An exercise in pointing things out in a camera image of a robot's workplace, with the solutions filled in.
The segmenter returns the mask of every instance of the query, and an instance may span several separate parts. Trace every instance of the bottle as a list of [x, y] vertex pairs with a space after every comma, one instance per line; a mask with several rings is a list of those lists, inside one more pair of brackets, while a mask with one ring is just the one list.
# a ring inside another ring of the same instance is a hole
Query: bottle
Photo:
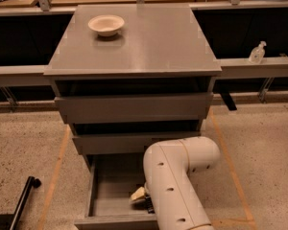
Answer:
[[258, 47], [253, 48], [251, 55], [249, 57], [249, 61], [254, 64], [259, 64], [265, 55], [264, 46], [267, 46], [265, 41], [261, 41]]

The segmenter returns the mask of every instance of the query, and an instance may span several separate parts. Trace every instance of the cabinet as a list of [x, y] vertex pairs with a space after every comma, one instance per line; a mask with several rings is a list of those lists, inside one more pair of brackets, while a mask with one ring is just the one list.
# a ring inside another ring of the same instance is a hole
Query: cabinet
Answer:
[[[103, 38], [88, 29], [102, 14], [125, 20], [119, 34]], [[220, 73], [187, 5], [76, 9], [44, 75], [92, 172], [78, 227], [156, 228], [154, 216], [129, 203], [130, 192], [144, 183], [143, 152], [158, 140], [199, 135]]]

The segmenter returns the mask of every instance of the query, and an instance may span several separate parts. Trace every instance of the concrete floor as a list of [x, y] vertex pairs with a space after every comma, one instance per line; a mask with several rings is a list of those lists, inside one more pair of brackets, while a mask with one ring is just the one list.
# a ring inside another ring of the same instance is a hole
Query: concrete floor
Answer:
[[[288, 229], [288, 94], [233, 95], [230, 112], [220, 97], [203, 136], [220, 147], [217, 166], [191, 176], [216, 230]], [[32, 189], [17, 229], [75, 230], [84, 218], [89, 171], [52, 103], [0, 104], [0, 214], [11, 214], [27, 177]]]

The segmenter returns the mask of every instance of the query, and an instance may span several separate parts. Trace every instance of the clear plastic bottle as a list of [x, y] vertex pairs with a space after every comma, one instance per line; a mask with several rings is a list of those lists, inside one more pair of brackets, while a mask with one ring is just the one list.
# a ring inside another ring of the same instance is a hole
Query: clear plastic bottle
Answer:
[[261, 60], [265, 55], [265, 50], [263, 49], [264, 46], [267, 46], [267, 43], [265, 41], [261, 41], [258, 47], [255, 47], [252, 50], [251, 55], [249, 57], [249, 61], [251, 63], [260, 64]]

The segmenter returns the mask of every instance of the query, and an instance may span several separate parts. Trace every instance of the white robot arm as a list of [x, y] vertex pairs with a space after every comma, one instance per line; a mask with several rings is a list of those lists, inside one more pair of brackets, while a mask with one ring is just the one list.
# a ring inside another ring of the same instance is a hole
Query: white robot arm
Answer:
[[219, 157], [218, 146], [205, 137], [158, 142], [146, 150], [146, 189], [160, 230], [214, 229], [187, 174], [210, 168]]

